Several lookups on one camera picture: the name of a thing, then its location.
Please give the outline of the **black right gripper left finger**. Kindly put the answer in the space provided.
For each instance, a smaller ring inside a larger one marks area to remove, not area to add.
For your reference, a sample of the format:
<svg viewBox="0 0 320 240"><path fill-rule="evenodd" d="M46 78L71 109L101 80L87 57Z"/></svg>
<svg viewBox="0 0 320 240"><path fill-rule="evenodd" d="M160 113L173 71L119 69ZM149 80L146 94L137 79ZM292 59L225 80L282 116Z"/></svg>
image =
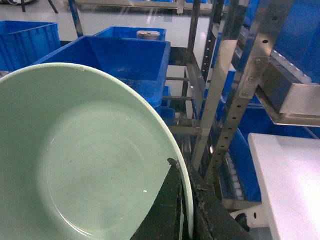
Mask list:
<svg viewBox="0 0 320 240"><path fill-rule="evenodd" d="M182 210L182 179L178 162L169 158L169 172L133 240L178 240Z"/></svg>

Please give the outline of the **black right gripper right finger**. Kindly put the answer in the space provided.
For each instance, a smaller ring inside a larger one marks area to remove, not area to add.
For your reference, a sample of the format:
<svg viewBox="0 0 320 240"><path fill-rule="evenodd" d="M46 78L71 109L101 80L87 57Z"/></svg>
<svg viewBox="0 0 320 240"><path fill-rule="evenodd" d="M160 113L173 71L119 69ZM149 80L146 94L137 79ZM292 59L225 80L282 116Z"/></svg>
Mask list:
<svg viewBox="0 0 320 240"><path fill-rule="evenodd" d="M190 164L186 163L194 206L194 240L251 240L250 234L238 224Z"/></svg>

